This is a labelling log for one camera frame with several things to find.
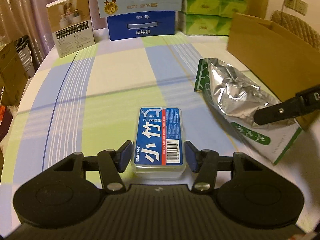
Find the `clear plastic container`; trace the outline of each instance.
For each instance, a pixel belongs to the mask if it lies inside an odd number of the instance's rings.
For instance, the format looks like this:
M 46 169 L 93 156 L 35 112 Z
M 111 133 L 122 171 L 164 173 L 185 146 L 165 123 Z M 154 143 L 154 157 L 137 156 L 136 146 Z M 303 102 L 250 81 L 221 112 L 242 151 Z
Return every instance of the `clear plastic container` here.
M 131 166 L 139 177 L 176 179 L 186 168 L 181 110 L 142 107 Z

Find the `barcode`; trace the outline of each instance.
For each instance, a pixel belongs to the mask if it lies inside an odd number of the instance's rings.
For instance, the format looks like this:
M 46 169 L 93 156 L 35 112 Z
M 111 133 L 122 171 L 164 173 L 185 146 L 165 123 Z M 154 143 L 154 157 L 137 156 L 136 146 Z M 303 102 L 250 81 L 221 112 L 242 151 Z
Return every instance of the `barcode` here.
M 179 140 L 167 139 L 167 163 L 180 163 Z

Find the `red stripe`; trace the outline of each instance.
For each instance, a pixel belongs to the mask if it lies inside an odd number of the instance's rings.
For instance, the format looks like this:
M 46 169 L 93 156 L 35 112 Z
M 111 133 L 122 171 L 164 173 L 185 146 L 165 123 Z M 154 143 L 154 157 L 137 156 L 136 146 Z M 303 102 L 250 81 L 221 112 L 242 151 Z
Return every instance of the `red stripe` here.
M 167 162 L 167 154 L 165 150 L 165 109 L 161 111 L 162 112 L 162 136 L 161 136 L 161 165 L 166 165 Z

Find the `blue milk box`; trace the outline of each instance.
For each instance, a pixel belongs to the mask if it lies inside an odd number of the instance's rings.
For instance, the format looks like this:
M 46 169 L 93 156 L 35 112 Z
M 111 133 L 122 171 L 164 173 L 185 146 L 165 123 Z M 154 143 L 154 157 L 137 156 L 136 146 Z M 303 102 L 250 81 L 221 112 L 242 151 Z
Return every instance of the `blue milk box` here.
M 107 17 L 112 41 L 175 32 L 174 11 L 127 13 Z
M 186 158 L 180 109 L 140 109 L 131 166 L 135 174 L 149 179 L 181 176 Z

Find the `stack of green tissue packs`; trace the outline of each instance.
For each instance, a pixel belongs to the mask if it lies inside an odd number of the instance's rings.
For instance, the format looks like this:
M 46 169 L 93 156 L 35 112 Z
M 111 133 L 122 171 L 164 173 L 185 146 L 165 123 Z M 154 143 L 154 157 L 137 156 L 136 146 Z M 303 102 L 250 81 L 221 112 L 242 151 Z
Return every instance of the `stack of green tissue packs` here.
M 179 26 L 186 35 L 229 35 L 233 13 L 246 10 L 247 0 L 183 0 Z

